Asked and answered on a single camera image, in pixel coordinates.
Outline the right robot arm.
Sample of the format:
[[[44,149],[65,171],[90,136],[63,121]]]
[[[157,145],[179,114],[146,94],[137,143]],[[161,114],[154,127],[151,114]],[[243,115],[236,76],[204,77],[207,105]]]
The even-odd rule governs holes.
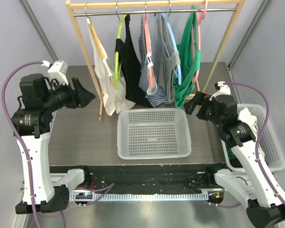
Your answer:
[[[250,185],[235,177],[222,164],[208,169],[205,182],[227,189],[246,209],[247,217],[256,228],[266,228],[285,221],[285,192],[269,169],[259,149],[261,134],[256,133],[257,118],[248,108],[238,111],[233,96],[217,93],[215,96],[197,92],[184,105],[187,114],[199,106],[197,117],[212,122],[220,139],[232,150],[241,163]]]

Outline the black tank top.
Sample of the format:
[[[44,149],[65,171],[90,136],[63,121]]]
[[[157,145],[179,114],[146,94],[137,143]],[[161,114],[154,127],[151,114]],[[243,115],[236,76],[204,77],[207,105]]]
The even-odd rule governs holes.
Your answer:
[[[133,47],[130,33],[130,15],[125,16],[125,40],[116,39],[115,50],[119,53],[121,72],[125,79],[125,98],[128,101],[151,108],[145,92],[139,87],[141,64]]]

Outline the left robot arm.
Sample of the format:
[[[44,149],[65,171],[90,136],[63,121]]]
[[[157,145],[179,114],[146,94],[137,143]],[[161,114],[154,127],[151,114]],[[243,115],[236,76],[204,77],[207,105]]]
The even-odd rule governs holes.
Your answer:
[[[15,206],[17,214],[37,212],[53,213],[67,208],[70,193],[76,187],[88,189],[92,178],[87,166],[75,166],[57,182],[52,183],[48,162],[50,124],[53,113],[63,107],[84,108],[95,99],[95,95],[83,88],[78,78],[72,78],[72,85],[56,84],[49,89],[50,80],[42,74],[31,74],[21,78],[18,97],[19,108],[11,120],[28,155],[20,145],[23,162],[25,190],[22,201]],[[30,191],[34,191],[35,205],[32,205]]]

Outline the lime green hanger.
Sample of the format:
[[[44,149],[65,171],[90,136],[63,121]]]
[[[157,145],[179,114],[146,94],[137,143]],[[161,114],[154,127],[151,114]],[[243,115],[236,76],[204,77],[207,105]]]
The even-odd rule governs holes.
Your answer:
[[[118,1],[116,2],[116,5],[115,5],[115,11],[116,11],[117,17],[119,18],[119,27],[118,27],[118,31],[117,31],[117,39],[121,39],[122,28],[123,28],[127,14],[125,14],[122,17],[122,19],[120,19],[117,9],[118,9]],[[114,66],[115,88],[116,88],[116,90],[118,90],[119,89],[119,82],[118,81],[120,78],[121,66],[122,66],[122,64],[119,63],[119,51],[118,50],[115,50],[115,61],[114,61],[114,63],[115,63],[115,66]]]

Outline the white tank top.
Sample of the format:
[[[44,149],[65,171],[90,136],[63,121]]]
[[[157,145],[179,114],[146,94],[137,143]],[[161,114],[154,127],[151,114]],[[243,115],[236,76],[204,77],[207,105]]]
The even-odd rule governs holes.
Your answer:
[[[115,81],[114,66],[108,57],[107,63]],[[99,76],[104,76],[101,66],[95,66],[94,71],[100,82],[103,93],[102,101],[107,115],[111,116],[114,113],[119,114],[122,111],[126,111],[134,107],[135,103],[128,101],[125,98],[125,79],[123,79],[123,77],[119,78],[119,89],[116,90],[116,88],[111,85],[108,78],[99,78]]]

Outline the yellow plastic hanger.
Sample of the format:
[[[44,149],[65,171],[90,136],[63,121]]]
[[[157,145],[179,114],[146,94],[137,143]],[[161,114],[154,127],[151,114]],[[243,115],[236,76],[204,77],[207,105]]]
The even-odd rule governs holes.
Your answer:
[[[99,76],[99,78],[108,78],[109,82],[113,87],[115,87],[114,79],[113,79],[113,74],[110,71],[109,65],[107,63],[107,54],[105,52],[105,49],[103,48],[97,33],[94,29],[94,26],[90,20],[90,17],[87,15],[86,12],[86,5],[85,5],[85,15],[87,17],[87,25],[88,25],[88,31],[90,35],[90,40],[93,46],[94,50],[94,61],[95,61],[95,67],[102,67],[103,69],[103,77]]]

